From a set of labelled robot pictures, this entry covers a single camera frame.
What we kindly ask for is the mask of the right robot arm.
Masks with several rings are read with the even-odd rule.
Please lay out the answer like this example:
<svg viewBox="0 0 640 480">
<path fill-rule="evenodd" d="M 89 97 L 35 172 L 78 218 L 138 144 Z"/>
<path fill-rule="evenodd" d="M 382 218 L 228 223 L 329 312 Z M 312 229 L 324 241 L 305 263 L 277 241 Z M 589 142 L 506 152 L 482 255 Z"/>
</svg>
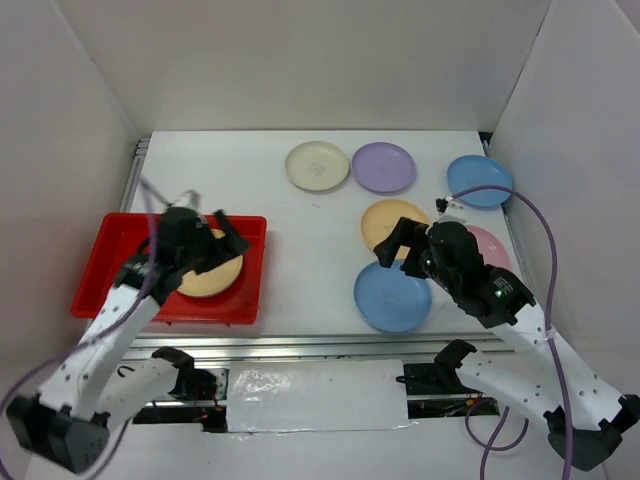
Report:
<svg viewBox="0 0 640 480">
<path fill-rule="evenodd" d="M 639 398 L 602 380 L 559 334 L 545 328 L 545 312 L 511 271 L 489 265 L 475 236 L 457 222 L 426 225 L 401 218 L 374 253 L 388 268 L 397 251 L 400 269 L 430 279 L 467 315 L 507 343 L 535 374 L 529 379 L 462 340 L 435 359 L 438 385 L 480 391 L 547 430 L 553 450 L 570 465 L 590 471 L 618 448 L 639 421 Z"/>
</svg>

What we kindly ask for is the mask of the blue plate front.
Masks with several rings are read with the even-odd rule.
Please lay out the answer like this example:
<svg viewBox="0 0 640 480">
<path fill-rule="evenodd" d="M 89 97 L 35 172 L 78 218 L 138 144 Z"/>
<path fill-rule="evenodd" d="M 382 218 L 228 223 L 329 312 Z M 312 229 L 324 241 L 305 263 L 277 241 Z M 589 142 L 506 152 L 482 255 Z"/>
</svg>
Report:
<svg viewBox="0 0 640 480">
<path fill-rule="evenodd" d="M 426 280 L 406 276 L 396 260 L 387 269 L 372 262 L 356 277 L 356 308 L 371 327 L 387 333 L 403 333 L 420 327 L 428 318 L 433 296 Z"/>
</svg>

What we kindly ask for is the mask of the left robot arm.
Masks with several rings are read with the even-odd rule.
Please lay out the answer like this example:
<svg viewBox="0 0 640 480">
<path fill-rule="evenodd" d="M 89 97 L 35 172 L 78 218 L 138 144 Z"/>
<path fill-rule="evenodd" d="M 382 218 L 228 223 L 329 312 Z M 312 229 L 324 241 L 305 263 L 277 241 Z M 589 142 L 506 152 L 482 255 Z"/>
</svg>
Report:
<svg viewBox="0 0 640 480">
<path fill-rule="evenodd" d="M 132 341 L 182 284 L 185 274 L 209 272 L 242 256 L 250 246 L 221 210 L 216 237 L 192 207 L 173 205 L 148 215 L 149 237 L 120 267 L 97 317 L 80 343 L 53 358 L 57 370 L 32 396 L 9 392 L 1 403 L 20 446 L 74 473 L 93 467 L 110 431 L 147 402 L 196 390 L 194 360 L 162 347 L 149 363 L 113 390 L 105 388 Z"/>
</svg>

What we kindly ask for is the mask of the yellow plate front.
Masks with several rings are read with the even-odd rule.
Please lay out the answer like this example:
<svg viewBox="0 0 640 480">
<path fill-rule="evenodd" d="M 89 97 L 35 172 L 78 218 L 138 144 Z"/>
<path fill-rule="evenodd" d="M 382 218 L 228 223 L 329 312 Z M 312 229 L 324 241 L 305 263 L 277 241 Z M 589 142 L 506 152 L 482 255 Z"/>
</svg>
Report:
<svg viewBox="0 0 640 480">
<path fill-rule="evenodd" d="M 239 278 L 243 264 L 244 257 L 238 256 L 201 274 L 191 270 L 182 277 L 177 292 L 190 298 L 207 298 L 220 294 Z"/>
</svg>

